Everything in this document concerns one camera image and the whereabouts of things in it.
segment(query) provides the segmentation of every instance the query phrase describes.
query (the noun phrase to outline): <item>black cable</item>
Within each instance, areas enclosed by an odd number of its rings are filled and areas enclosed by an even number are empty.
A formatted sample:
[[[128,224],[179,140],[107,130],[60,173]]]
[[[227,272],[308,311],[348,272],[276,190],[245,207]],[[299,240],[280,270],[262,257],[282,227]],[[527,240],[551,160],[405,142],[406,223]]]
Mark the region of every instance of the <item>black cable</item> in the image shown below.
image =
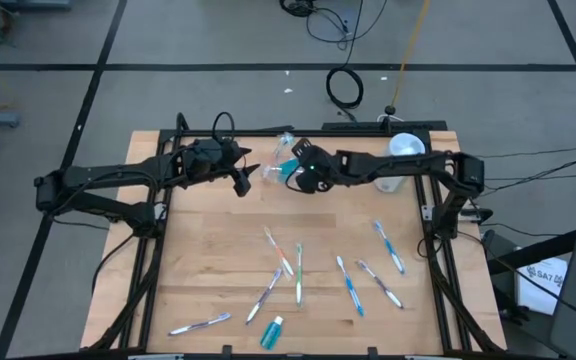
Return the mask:
[[[313,0],[297,0],[286,5],[286,0],[279,0],[279,6],[288,14],[296,17],[308,17],[313,13]]]
[[[481,244],[481,246],[488,252],[490,253],[490,256],[492,257],[493,260],[495,260],[496,262],[500,263],[503,267],[505,267],[506,269],[512,271],[513,273],[521,276],[522,278],[526,279],[526,281],[528,281],[529,283],[531,283],[532,285],[534,285],[535,287],[537,287],[538,289],[540,289],[541,291],[545,292],[546,294],[554,297],[557,301],[561,302],[562,304],[566,305],[568,308],[570,308],[571,310],[576,312],[576,306],[570,304],[569,302],[561,299],[559,296],[557,296],[555,293],[553,293],[552,291],[546,289],[545,287],[539,285],[537,282],[535,282],[534,280],[532,280],[531,278],[529,278],[528,276],[522,274],[520,271],[518,271],[517,269],[513,268],[512,266],[508,265],[508,263],[506,263],[505,261],[499,259],[499,257],[497,255],[495,255],[495,253],[493,253],[490,250],[490,247],[486,244],[484,244],[483,241],[481,241],[480,239],[478,239],[477,237],[467,234],[465,232],[461,232],[458,231],[458,233],[465,235],[475,241],[477,241],[479,244]]]
[[[332,11],[332,10],[330,10],[330,9],[328,9],[328,8],[320,8],[320,7],[314,7],[312,13],[311,13],[309,16],[307,16],[307,19],[306,19],[306,31],[308,31],[308,34],[309,34],[311,37],[313,37],[313,38],[315,38],[315,39],[317,39],[317,40],[319,40],[319,41],[323,41],[323,42],[331,43],[331,44],[342,44],[342,43],[348,43],[348,42],[351,42],[351,41],[354,41],[354,40],[361,39],[362,37],[366,36],[366,35],[370,32],[370,30],[372,30],[372,28],[377,24],[377,22],[379,21],[379,18],[381,18],[381,15],[382,15],[383,12],[384,12],[384,9],[386,8],[386,3],[387,3],[387,2],[388,2],[388,0],[384,0],[383,4],[381,5],[381,9],[379,10],[379,13],[377,14],[377,17],[375,17],[375,20],[372,22],[372,24],[370,24],[370,26],[368,27],[368,29],[366,29],[366,31],[364,31],[361,35],[357,35],[357,31],[358,31],[359,29],[358,29],[357,27],[355,27],[355,33],[354,33],[355,36],[352,37],[352,38],[347,39],[348,27],[345,26],[345,23],[341,20],[341,17],[340,17],[337,13],[335,13],[335,15],[336,15],[336,17],[339,19],[340,24],[343,25],[343,26],[341,26],[341,28],[342,28],[342,29],[344,29],[344,28],[346,29],[346,31],[345,31],[345,33],[344,33],[344,37],[343,37],[342,39],[340,39],[340,40],[324,39],[324,38],[321,38],[321,37],[319,37],[319,36],[314,35],[314,34],[312,33],[312,31],[310,30],[310,17],[311,17],[312,15],[314,15],[314,14],[317,14],[319,10],[324,10],[324,11],[327,10],[327,11],[329,11],[329,12],[333,12],[333,13],[334,13],[334,11]],[[335,25],[335,27],[336,27],[338,30],[341,31],[340,27],[338,27],[336,24],[334,24],[334,22],[332,22],[332,23],[333,23],[333,25]]]
[[[496,193],[496,192],[499,191],[499,190],[507,189],[507,188],[510,188],[510,187],[513,187],[513,186],[522,185],[522,184],[525,184],[525,183],[528,183],[528,182],[531,182],[531,181],[534,181],[534,180],[538,180],[538,179],[540,179],[540,178],[543,178],[543,177],[545,177],[545,176],[547,176],[547,175],[550,175],[550,174],[552,174],[552,173],[554,173],[554,172],[557,172],[557,171],[559,171],[559,170],[563,170],[563,169],[565,169],[565,168],[571,167],[571,166],[573,166],[573,165],[576,165],[576,160],[567,162],[567,163],[565,163],[565,164],[563,164],[563,165],[561,165],[561,166],[558,166],[558,167],[556,167],[556,168],[553,168],[553,169],[550,169],[550,170],[545,170],[545,171],[542,171],[542,172],[537,173],[537,174],[535,174],[535,175],[528,176],[528,177],[526,177],[526,178],[524,178],[524,179],[522,179],[522,180],[519,180],[519,181],[517,181],[517,182],[514,182],[514,183],[512,183],[512,184],[508,184],[508,185],[504,185],[504,186],[500,186],[500,187],[496,187],[496,188],[490,187],[490,189],[492,189],[492,191],[491,191],[491,192],[488,192],[488,193],[486,193],[486,194],[481,195],[480,198],[486,197],[486,196],[491,195],[491,194],[494,194],[494,193]]]
[[[123,248],[128,243],[128,241],[130,241],[130,239],[132,239],[134,236],[135,234],[131,233],[130,236],[128,236],[124,241],[120,242],[119,245],[115,246],[114,249],[112,249],[106,256],[104,256],[103,259],[101,259],[101,262],[99,263],[99,265],[97,265],[97,269],[95,269],[95,274],[92,276],[92,289],[90,291],[91,293],[95,292],[95,286],[97,285],[97,276],[99,276],[99,272],[101,271],[101,268],[104,266],[104,264],[106,264],[108,260],[110,260],[110,257],[112,257],[121,248]]]
[[[153,259],[160,259],[159,253],[160,253],[159,250],[155,249],[153,251]],[[159,261],[153,260],[150,263],[150,265],[148,266],[148,270],[141,279],[141,282],[137,285],[137,288],[135,289],[133,296],[129,297],[128,300],[126,300],[126,304],[119,312],[119,315],[117,315],[115,321],[113,321],[112,325],[108,329],[106,329],[101,338],[97,340],[97,342],[92,344],[88,349],[92,350],[110,349],[112,343],[121,332],[121,329],[124,327],[126,322],[128,322],[132,318],[132,315],[135,312],[135,308],[137,307],[137,305],[139,305],[141,298],[154,283],[158,274],[157,269],[159,268],[160,264],[161,260]]]
[[[542,178],[538,178],[538,179],[535,179],[535,180],[570,179],[570,178],[576,178],[576,174],[573,174],[573,175],[547,176],[547,177],[542,177]],[[525,178],[520,178],[520,177],[486,178],[486,180],[490,180],[490,181],[514,181],[514,180],[523,180],[523,179],[525,179]]]
[[[501,226],[501,227],[505,227],[505,228],[508,229],[508,230],[514,231],[514,232],[516,232],[516,233],[523,234],[523,235],[527,235],[527,236],[533,236],[533,237],[540,237],[540,236],[552,236],[552,237],[555,237],[555,236],[561,236],[561,235],[562,235],[562,234],[533,234],[533,233],[529,233],[529,232],[526,232],[526,231],[522,231],[522,230],[515,229],[515,228],[513,228],[513,227],[511,227],[511,226],[508,226],[508,225],[502,224],[502,223],[481,224],[481,225],[479,225],[479,226]]]
[[[96,178],[90,179],[88,181],[86,181],[83,185],[81,185],[77,190],[75,190],[72,195],[70,195],[70,197],[68,197],[68,199],[66,199],[66,201],[64,201],[59,207],[57,207],[55,210],[52,211],[52,213],[50,214],[50,216],[54,216],[55,214],[57,214],[58,212],[60,212],[61,210],[65,209],[66,206],[68,206],[68,204],[79,194],[81,194],[82,192],[84,192],[87,188],[89,188],[90,186],[92,186],[92,184],[94,184],[96,181],[99,180],[103,180],[109,176],[112,175],[116,175],[116,174],[140,174],[143,175],[146,179],[148,179],[148,181],[150,182],[150,186],[152,189],[154,189],[155,191],[158,190],[157,188],[157,180],[150,174],[144,172],[144,171],[139,171],[139,170],[117,170],[117,171],[111,171],[109,173],[97,176]]]
[[[212,123],[212,138],[217,140],[217,124],[219,123],[219,119],[226,115],[228,120],[230,120],[230,140],[235,140],[235,120],[232,118],[232,115],[227,111],[222,111],[217,114],[215,121]]]
[[[421,253],[421,243],[424,241],[424,239],[419,240],[419,242],[417,243],[417,255],[419,255],[419,257],[424,258],[424,259],[428,259],[429,257],[435,257],[437,256],[437,254],[439,253],[439,251],[441,251],[441,248],[444,246],[444,242],[440,239],[439,240],[439,246],[434,250],[434,252],[432,253],[432,256],[426,254],[422,254]]]
[[[286,185],[286,187],[287,187],[288,189],[290,189],[290,190],[292,190],[292,191],[294,191],[294,192],[298,192],[298,193],[301,193],[301,194],[306,194],[305,191],[303,191],[303,190],[301,190],[301,189],[294,188],[294,187],[292,187],[292,186],[290,186],[290,185],[288,184],[288,182],[290,181],[290,179],[292,178],[292,176],[295,175],[295,173],[297,172],[297,169],[299,169],[299,166],[295,166],[295,168],[292,169],[292,171],[290,172],[290,174],[288,174],[288,177],[286,177],[286,182],[285,182],[284,184]]]
[[[331,19],[328,15],[323,13],[323,11],[327,11],[333,14],[337,18],[337,20],[339,20],[339,24],[337,24],[335,20]],[[337,49],[341,51],[346,51],[346,49],[348,48],[348,41],[346,41],[346,38],[348,37],[349,30],[344,20],[341,19],[341,16],[339,16],[339,14],[328,8],[317,8],[316,13],[326,18],[326,20],[328,20],[337,30],[339,30],[339,33],[341,34],[341,39],[328,41],[327,39],[320,38],[317,35],[313,34],[312,30],[310,30],[310,16],[306,18],[306,32],[308,32],[308,35],[319,41],[334,43],[337,45]]]
[[[99,225],[94,225],[94,224],[88,224],[88,223],[81,223],[81,222],[71,222],[71,221],[61,221],[61,220],[57,220],[55,218],[51,219],[52,222],[57,223],[57,224],[61,224],[61,225],[71,225],[71,226],[83,226],[83,227],[89,227],[89,228],[93,228],[93,229],[98,229],[98,230],[110,230],[109,228],[105,227],[105,226],[99,226]]]
[[[364,0],[360,0],[359,11],[357,12],[357,21],[355,23],[355,29],[357,29],[357,27],[359,26],[359,20],[361,19],[361,11],[363,9],[363,6],[364,6]],[[357,118],[347,110],[347,109],[356,109],[359,106],[359,104],[361,104],[361,101],[363,100],[364,97],[364,83],[361,81],[361,78],[359,77],[359,75],[357,75],[356,72],[347,68],[354,47],[355,47],[355,38],[353,37],[350,43],[350,51],[348,51],[348,57],[346,58],[346,62],[340,67],[331,69],[328,72],[328,75],[326,75],[326,93],[328,94],[328,97],[330,97],[330,100],[333,102],[333,104],[335,104],[339,108],[339,110],[346,113],[346,115],[352,122],[357,122]],[[338,72],[348,74],[357,84],[358,94],[357,98],[354,101],[350,102],[341,101],[332,93],[332,90],[330,89],[330,80],[332,79],[333,75],[335,75]]]
[[[163,204],[163,202],[157,202],[154,203],[153,205],[157,205],[157,204]],[[157,221],[161,221],[161,219],[163,219],[164,215],[166,214],[168,210],[164,209],[159,213],[159,216],[157,217]],[[130,234],[130,236],[128,236],[124,241],[120,242],[119,245],[115,246],[114,249],[112,249],[106,256],[103,257],[103,259],[101,259],[101,262],[99,263],[99,265],[97,265],[97,269],[95,270],[95,274],[92,277],[92,292],[95,292],[95,285],[97,284],[97,276],[99,276],[99,272],[101,271],[101,268],[103,268],[104,264],[108,262],[108,260],[117,252],[119,251],[119,249],[121,249],[122,247],[124,247],[128,241],[130,241],[130,239],[132,239],[135,236],[135,233],[133,232],[132,234]]]
[[[482,158],[482,159],[495,159],[495,158],[505,158],[505,157],[511,157],[511,156],[530,156],[530,155],[540,155],[540,154],[553,154],[553,153],[560,153],[560,152],[567,152],[567,151],[576,151],[576,147],[566,148],[566,149],[556,149],[556,150],[534,151],[534,152],[518,152],[518,153],[501,154],[501,155],[473,155],[473,156],[478,157],[478,158]]]

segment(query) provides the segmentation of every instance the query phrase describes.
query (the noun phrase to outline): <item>black metal frame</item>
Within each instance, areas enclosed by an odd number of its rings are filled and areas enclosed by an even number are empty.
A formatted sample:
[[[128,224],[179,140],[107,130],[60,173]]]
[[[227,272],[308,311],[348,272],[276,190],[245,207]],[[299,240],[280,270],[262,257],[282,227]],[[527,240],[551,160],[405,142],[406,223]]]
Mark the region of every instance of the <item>black metal frame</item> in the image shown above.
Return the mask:
[[[324,124],[322,130],[292,130],[291,127],[279,127],[273,129],[266,129],[266,130],[239,130],[236,131],[235,135],[238,137],[268,137],[268,136],[277,136],[281,134],[283,131],[290,130],[295,136],[297,137],[391,137],[394,134],[400,132],[409,132],[419,136],[424,144],[427,146],[427,149],[431,150],[431,143],[430,143],[430,134],[429,131],[442,131],[447,130],[446,123],[443,121],[431,121],[431,122],[406,122],[406,123],[391,123],[387,120],[383,123],[360,123],[358,126],[351,126],[349,127],[347,123],[331,123],[331,124]],[[207,137],[210,136],[212,132],[210,130],[189,130],[187,128],[182,129],[181,131],[177,130],[161,130],[156,155],[161,155],[164,153],[166,146],[169,142],[172,141],[173,149],[178,147],[182,137]],[[434,204],[439,204],[442,202],[439,183],[437,179],[430,177],[431,181],[431,193],[433,197]],[[419,205],[420,211],[420,220],[422,225],[422,230],[424,233],[425,239],[425,246],[426,251],[428,254],[434,253],[434,240],[435,234],[432,231],[431,221],[424,220],[422,216],[422,206],[428,205],[428,201],[426,199],[426,192],[424,188],[424,183],[421,176],[414,177],[415,182],[415,189],[417,194],[417,200]],[[154,192],[149,192],[148,194],[148,202],[153,203],[155,201]],[[164,193],[163,203],[166,208],[170,207],[170,201],[172,198],[172,190],[166,190]],[[138,344],[137,347],[130,348],[129,347],[129,339],[132,332],[132,327],[134,326],[133,321],[134,318],[134,309],[131,311],[130,320],[126,322],[124,325],[120,339],[119,339],[119,349],[117,350],[110,350],[110,351],[99,351],[99,350],[88,350],[82,351],[80,353],[72,353],[72,354],[54,354],[48,356],[39,356],[39,357],[27,357],[24,359],[56,359],[56,358],[70,358],[70,359],[125,359],[129,354],[136,355],[136,354],[146,354],[146,348],[148,344],[148,338],[150,335],[150,322],[152,319],[152,314],[154,311],[154,299],[155,299],[155,292],[157,288],[157,278],[159,274],[159,264],[161,262],[162,257],[162,250],[164,245],[165,239],[165,228],[167,223],[167,217],[163,219],[164,221],[164,228],[163,231],[157,234],[153,239],[155,242],[154,248],[152,250],[152,263],[157,264],[156,268],[154,269],[154,280],[149,284],[147,290],[145,291],[145,308],[144,314],[142,317],[142,323],[140,327],[140,333],[138,337]],[[137,254],[135,257],[135,265],[133,267],[133,273],[131,276],[131,284],[129,286],[129,293],[128,296],[132,297],[138,292],[139,284],[141,283],[142,274],[143,274],[143,266],[144,260],[146,259],[147,250],[148,250],[148,241],[149,238],[141,238],[139,240]],[[450,284],[450,288],[454,291],[457,300],[461,300],[460,289],[459,289],[459,280],[457,276],[457,270],[455,267],[454,262],[454,255],[452,252],[452,246],[450,245],[450,241],[445,241],[443,245],[443,252],[444,258],[446,262],[446,272],[448,274],[448,281]],[[431,271],[441,272],[439,268],[439,263],[436,257],[429,256],[428,257],[428,266]],[[432,288],[433,288],[433,296],[435,300],[435,310],[437,313],[437,320],[439,326],[439,333],[441,338],[441,344],[443,353],[445,356],[462,356],[464,359],[496,359],[496,358],[504,358],[504,359],[511,359],[513,358],[512,355],[508,354],[501,354],[502,357],[499,357],[499,354],[494,353],[481,353],[481,352],[471,352],[471,344],[470,344],[470,337],[465,326],[467,321],[473,323],[473,319],[461,319],[457,317],[457,325],[459,329],[459,339],[461,341],[461,349],[454,350],[452,347],[452,342],[450,338],[450,330],[448,327],[448,318],[444,304],[444,290],[442,290],[441,284],[437,284],[435,281],[432,281]],[[448,297],[448,299],[454,303],[455,298]],[[226,358],[286,358],[287,355],[273,355],[268,356],[265,354],[232,354],[232,347],[229,345],[224,345],[223,351],[221,354],[184,354],[184,359],[226,359]],[[364,359],[364,355],[343,355],[343,356],[329,356],[329,355],[302,355],[304,359],[329,359],[329,358],[345,358],[345,359]],[[403,359],[403,356],[380,356],[377,353],[376,348],[368,348],[368,358],[369,359]]]

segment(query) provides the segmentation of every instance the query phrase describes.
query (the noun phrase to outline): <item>toothbrush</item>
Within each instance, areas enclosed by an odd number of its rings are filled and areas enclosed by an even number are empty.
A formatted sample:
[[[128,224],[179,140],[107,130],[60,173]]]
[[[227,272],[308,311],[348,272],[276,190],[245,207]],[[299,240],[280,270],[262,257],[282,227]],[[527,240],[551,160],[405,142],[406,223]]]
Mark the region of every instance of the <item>toothbrush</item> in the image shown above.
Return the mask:
[[[388,289],[386,287],[386,285],[383,283],[383,281],[381,281],[381,279],[379,277],[377,277],[377,275],[374,272],[372,272],[372,270],[370,270],[370,268],[368,267],[368,264],[363,262],[363,260],[357,260],[357,265],[359,265],[359,267],[362,268],[363,270],[366,270],[368,272],[368,274],[370,274],[370,276],[372,276],[372,278],[375,279],[375,281],[377,282],[377,285],[379,285],[381,290],[386,294],[386,296],[388,296],[390,301],[395,303],[395,305],[397,305],[397,307],[399,307],[400,309],[404,308],[404,306],[401,304],[401,301],[399,301],[399,299],[397,299],[395,294],[393,294],[392,291],[390,291],[390,289]]]
[[[290,263],[288,262],[288,259],[286,259],[286,254],[284,254],[283,250],[281,250],[281,248],[277,245],[277,243],[275,242],[275,239],[272,238],[272,234],[270,233],[270,229],[268,229],[268,227],[264,226],[264,231],[266,232],[266,237],[268,238],[268,241],[270,242],[270,244],[272,246],[275,247],[275,251],[277,252],[277,255],[279,255],[279,263],[281,264],[281,266],[284,268],[284,274],[286,274],[286,277],[288,279],[291,278],[291,276],[294,276],[295,273],[292,271],[292,267],[290,267]]]
[[[359,302],[359,296],[357,296],[355,287],[352,286],[352,281],[350,280],[350,276],[348,276],[348,273],[346,272],[346,268],[344,268],[344,261],[341,259],[341,256],[337,256],[337,264],[339,264],[341,271],[343,271],[344,273],[344,278],[346,279],[346,287],[348,288],[348,292],[350,293],[352,302],[355,304],[355,307],[357,308],[359,316],[364,316],[364,308],[361,307],[361,303]]]
[[[395,248],[392,247],[390,240],[388,240],[388,237],[386,236],[386,233],[384,232],[384,227],[381,225],[381,222],[379,220],[375,220],[374,224],[375,224],[375,231],[377,231],[377,233],[383,239],[384,244],[386,245],[386,247],[388,248],[388,252],[390,253],[390,257],[392,257],[392,261],[397,266],[397,269],[399,269],[399,272],[402,275],[405,274],[406,268],[404,268],[403,261],[401,261],[401,259],[399,258],[399,255],[397,255],[397,251],[395,251]]]
[[[303,246],[301,243],[297,244],[297,306],[301,307],[302,305],[302,298],[301,298],[301,273],[302,273],[302,266],[301,266],[301,256],[303,254]]]
[[[255,306],[253,306],[252,310],[250,310],[250,313],[248,314],[248,318],[246,318],[246,325],[250,324],[250,322],[252,321],[252,318],[254,318],[255,314],[257,314],[257,311],[259,311],[261,306],[266,302],[266,299],[270,295],[270,292],[272,291],[272,289],[275,287],[277,280],[279,280],[281,273],[282,273],[281,268],[278,268],[275,271],[275,274],[272,276],[272,281],[270,282],[270,285],[268,285],[266,290],[264,290],[264,293],[261,294],[261,297],[259,298],[259,300],[257,300],[257,302],[255,303]]]
[[[199,329],[199,328],[202,328],[202,327],[206,327],[206,326],[209,326],[209,325],[212,325],[212,324],[216,324],[216,323],[218,323],[218,322],[221,322],[221,321],[224,321],[224,320],[228,320],[228,319],[230,319],[230,314],[229,314],[229,313],[219,314],[219,316],[217,316],[216,319],[212,319],[212,320],[210,320],[210,321],[204,321],[204,322],[199,323],[199,324],[193,324],[193,325],[184,326],[184,327],[182,327],[182,328],[173,330],[173,331],[171,331],[171,332],[168,333],[168,336],[179,335],[179,334],[185,333],[185,332],[190,331],[190,330],[195,330],[195,329]]]

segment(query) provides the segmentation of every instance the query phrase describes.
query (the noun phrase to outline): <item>white cup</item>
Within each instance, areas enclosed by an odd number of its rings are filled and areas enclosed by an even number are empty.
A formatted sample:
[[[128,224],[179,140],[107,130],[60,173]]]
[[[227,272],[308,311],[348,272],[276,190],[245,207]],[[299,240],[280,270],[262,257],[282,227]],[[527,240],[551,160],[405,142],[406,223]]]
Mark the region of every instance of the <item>white cup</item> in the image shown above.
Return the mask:
[[[384,155],[417,155],[426,153],[423,141],[415,135],[401,133],[393,136],[388,143],[388,148]],[[395,192],[404,181],[403,176],[379,178],[374,181],[375,186],[382,192]]]

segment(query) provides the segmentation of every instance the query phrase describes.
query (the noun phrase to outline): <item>small bottle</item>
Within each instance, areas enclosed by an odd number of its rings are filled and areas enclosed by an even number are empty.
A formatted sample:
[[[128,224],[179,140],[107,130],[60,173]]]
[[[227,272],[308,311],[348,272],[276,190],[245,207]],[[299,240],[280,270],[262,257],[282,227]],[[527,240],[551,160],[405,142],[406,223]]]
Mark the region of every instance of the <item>small bottle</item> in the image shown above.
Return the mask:
[[[270,183],[283,185],[292,173],[290,183],[294,187],[297,186],[295,178],[302,172],[303,169],[299,167],[299,160],[292,158],[277,165],[266,165],[261,173],[261,177]]]
[[[259,342],[261,346],[266,350],[272,350],[281,335],[281,323],[284,322],[284,319],[281,316],[277,316],[275,321],[268,324],[266,328],[266,332],[264,332],[264,336],[261,337],[261,341]]]

